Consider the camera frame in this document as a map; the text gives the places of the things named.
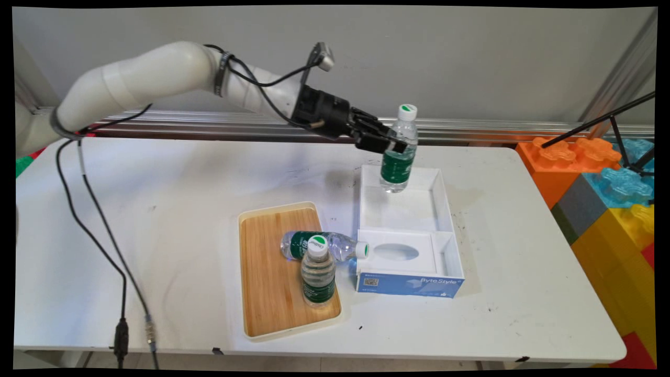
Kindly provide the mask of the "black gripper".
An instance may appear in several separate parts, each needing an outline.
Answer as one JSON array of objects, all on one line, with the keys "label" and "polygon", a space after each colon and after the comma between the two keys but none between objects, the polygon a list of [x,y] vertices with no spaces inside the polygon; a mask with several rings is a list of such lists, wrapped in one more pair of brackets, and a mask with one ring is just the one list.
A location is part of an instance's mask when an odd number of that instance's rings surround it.
[{"label": "black gripper", "polygon": [[350,137],[354,139],[357,148],[367,152],[404,153],[408,146],[406,141],[397,138],[396,132],[374,115],[307,84],[300,87],[291,122],[327,139]]}]

